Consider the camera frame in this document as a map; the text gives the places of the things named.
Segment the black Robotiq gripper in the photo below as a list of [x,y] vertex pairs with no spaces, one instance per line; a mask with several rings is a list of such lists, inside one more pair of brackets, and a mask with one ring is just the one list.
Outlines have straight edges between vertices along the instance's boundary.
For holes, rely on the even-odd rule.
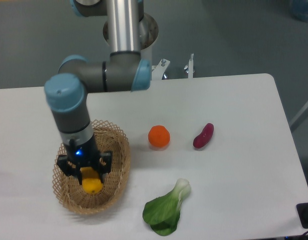
[[65,176],[76,178],[79,185],[82,185],[81,168],[92,167],[97,172],[101,183],[104,183],[103,175],[111,172],[112,151],[100,152],[94,136],[81,145],[75,145],[71,139],[70,144],[64,143],[64,147],[67,155],[58,156],[57,166]]

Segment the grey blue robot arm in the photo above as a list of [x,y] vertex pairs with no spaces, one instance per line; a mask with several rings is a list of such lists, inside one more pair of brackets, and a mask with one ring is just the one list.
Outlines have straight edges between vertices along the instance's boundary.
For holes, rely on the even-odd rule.
[[80,183],[82,168],[90,167],[102,182],[111,170],[112,153],[97,148],[87,95],[149,88],[151,64],[141,58],[141,45],[148,39],[144,4],[141,0],[73,0],[70,4],[81,17],[107,16],[111,54],[101,63],[71,55],[45,83],[46,100],[67,152],[58,157],[57,165]]

